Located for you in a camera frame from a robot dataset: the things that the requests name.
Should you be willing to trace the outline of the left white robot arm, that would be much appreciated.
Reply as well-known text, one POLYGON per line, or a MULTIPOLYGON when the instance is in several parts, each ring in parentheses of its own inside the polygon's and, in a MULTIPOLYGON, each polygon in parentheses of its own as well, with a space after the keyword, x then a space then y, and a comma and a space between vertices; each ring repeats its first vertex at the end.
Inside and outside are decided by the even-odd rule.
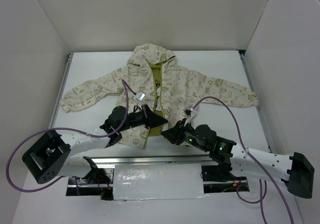
POLYGON ((67 172, 68 159, 78 153, 92 149, 108 148, 120 142, 123 131, 137 128, 151 129, 166 124, 168 121, 153 113, 148 105, 128 114, 124 106, 117 106, 99 127, 110 134, 100 136, 98 130, 92 134, 59 134, 56 130, 46 131, 22 156, 22 161, 32 173, 38 184, 45 184, 58 175, 75 176, 67 172))

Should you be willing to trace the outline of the cream jacket with green print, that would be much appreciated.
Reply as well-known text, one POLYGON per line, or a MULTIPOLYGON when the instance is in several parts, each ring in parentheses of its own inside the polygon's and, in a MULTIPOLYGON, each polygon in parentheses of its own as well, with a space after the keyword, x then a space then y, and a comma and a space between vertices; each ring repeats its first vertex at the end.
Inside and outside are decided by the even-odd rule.
POLYGON ((122 132, 120 144, 145 148, 147 139, 157 136, 161 130, 173 127, 186 115, 183 109, 195 105, 200 99, 206 103, 231 107, 258 106, 256 93, 250 88, 220 78, 206 76, 198 71, 179 66, 173 51, 153 44, 137 46, 126 66, 97 79, 87 80, 69 90, 60 106, 66 112, 78 112, 96 104, 110 94, 118 94, 117 106, 135 102, 130 93, 126 100, 122 80, 133 91, 146 94, 144 102, 168 123, 151 130, 139 126, 122 132))

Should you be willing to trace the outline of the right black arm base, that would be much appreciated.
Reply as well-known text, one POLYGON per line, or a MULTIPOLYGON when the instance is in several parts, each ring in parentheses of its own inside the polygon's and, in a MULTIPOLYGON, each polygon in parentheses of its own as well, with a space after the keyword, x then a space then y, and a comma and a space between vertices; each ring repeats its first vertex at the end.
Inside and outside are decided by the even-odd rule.
POLYGON ((231 174, 232 167, 229 160, 224 162, 202 161, 201 163, 201 178, 203 181, 227 182, 227 181, 243 181, 245 176, 236 176, 231 174))

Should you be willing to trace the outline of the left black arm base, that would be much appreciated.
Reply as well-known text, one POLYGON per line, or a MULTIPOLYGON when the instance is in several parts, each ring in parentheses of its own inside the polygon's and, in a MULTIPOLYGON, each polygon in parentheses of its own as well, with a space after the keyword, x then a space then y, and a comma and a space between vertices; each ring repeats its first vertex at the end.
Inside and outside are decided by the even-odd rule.
POLYGON ((87 156, 84 156, 84 159, 90 165, 90 171, 86 174, 82 179, 88 184, 106 184, 109 185, 111 183, 111 179, 108 177, 107 173, 103 168, 98 168, 96 163, 87 156))

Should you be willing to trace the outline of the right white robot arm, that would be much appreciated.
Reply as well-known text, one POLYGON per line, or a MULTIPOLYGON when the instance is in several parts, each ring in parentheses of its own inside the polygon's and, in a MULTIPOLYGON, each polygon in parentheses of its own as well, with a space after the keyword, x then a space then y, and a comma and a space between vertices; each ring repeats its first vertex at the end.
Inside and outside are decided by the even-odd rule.
POLYGON ((170 143, 187 143, 207 152, 218 163, 218 175, 222 179, 249 177, 271 181, 284 186, 289 193, 310 199, 313 195, 314 167, 301 153, 280 155, 252 148, 219 137, 206 124, 193 128, 183 121, 161 135, 170 143))

